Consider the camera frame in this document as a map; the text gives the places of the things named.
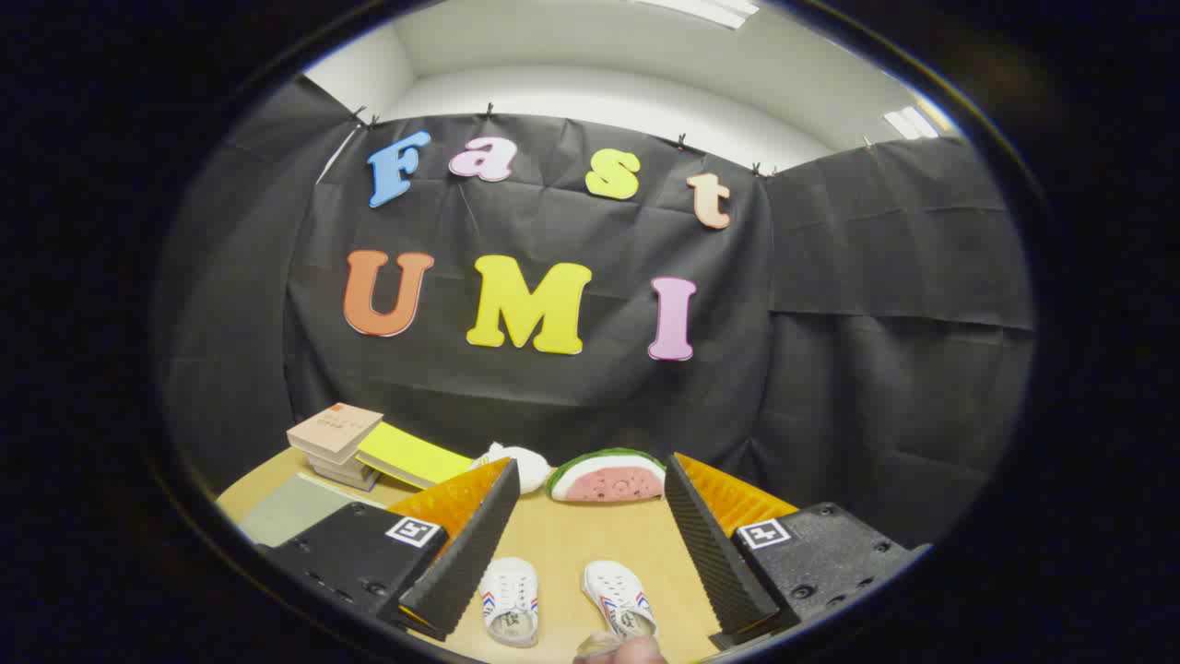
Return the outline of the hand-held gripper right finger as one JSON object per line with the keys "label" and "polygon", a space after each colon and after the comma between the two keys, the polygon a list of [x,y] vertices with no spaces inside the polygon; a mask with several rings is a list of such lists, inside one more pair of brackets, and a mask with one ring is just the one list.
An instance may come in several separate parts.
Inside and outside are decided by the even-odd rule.
{"label": "hand-held gripper right finger", "polygon": [[927,554],[927,545],[905,547],[838,504],[796,508],[680,453],[667,458],[663,495],[721,651],[820,622]]}

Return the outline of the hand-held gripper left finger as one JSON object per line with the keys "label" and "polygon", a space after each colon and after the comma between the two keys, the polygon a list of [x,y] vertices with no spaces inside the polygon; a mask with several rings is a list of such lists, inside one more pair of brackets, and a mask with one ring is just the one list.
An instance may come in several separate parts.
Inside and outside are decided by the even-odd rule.
{"label": "hand-held gripper left finger", "polygon": [[348,614],[442,640],[476,594],[519,495],[517,462],[503,456],[388,508],[346,502],[256,548]]}

